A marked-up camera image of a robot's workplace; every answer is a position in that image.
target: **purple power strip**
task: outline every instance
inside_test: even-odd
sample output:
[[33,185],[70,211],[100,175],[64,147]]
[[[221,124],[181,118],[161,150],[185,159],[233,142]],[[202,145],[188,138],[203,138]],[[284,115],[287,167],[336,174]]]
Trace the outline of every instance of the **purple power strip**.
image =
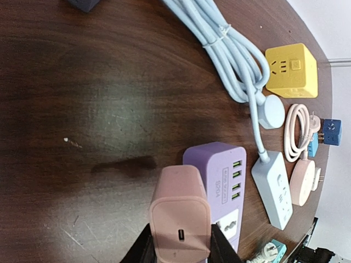
[[193,165],[200,171],[211,206],[212,223],[219,224],[237,252],[244,207],[245,149],[222,142],[199,145],[185,151],[183,164]]

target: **blue cube socket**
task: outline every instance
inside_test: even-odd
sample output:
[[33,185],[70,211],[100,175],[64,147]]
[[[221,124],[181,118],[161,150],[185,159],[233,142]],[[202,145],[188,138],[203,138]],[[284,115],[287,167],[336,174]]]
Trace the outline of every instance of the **blue cube socket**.
[[318,133],[314,133],[312,136],[312,141],[308,145],[308,156],[315,157],[318,150]]
[[100,0],[68,0],[68,2],[87,13],[92,10]]
[[323,143],[339,146],[341,142],[342,125],[339,119],[325,119],[323,124]]

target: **yellow power cube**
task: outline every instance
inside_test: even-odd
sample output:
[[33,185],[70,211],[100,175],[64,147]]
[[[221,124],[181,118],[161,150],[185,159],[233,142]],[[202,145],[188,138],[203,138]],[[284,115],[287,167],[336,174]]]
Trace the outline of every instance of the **yellow power cube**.
[[283,98],[318,96],[317,61],[304,44],[269,48],[265,57],[270,67],[269,91]]

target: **teal power strip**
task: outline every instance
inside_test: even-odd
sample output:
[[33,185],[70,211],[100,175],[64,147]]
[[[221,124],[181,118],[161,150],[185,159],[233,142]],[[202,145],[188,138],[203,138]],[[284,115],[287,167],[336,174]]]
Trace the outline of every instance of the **teal power strip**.
[[286,246],[275,239],[273,239],[271,242],[275,244],[278,248],[278,256],[276,256],[276,259],[273,260],[271,263],[279,263],[286,252]]

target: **wooden table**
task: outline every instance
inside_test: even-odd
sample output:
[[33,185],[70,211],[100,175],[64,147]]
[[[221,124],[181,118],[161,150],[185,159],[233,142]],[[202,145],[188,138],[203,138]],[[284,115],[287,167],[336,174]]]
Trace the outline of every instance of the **wooden table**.
[[[289,4],[216,2],[262,51],[305,43],[320,95],[284,103],[331,117],[330,67]],[[2,0],[0,54],[0,262],[119,262],[148,221],[160,169],[211,141],[247,150],[243,259],[271,238],[290,252],[312,224],[321,187],[284,232],[269,225],[250,176],[249,109],[160,0],[101,0],[90,14],[63,0]],[[262,130],[267,148],[282,151],[282,134]],[[327,155],[321,145],[323,173]]]

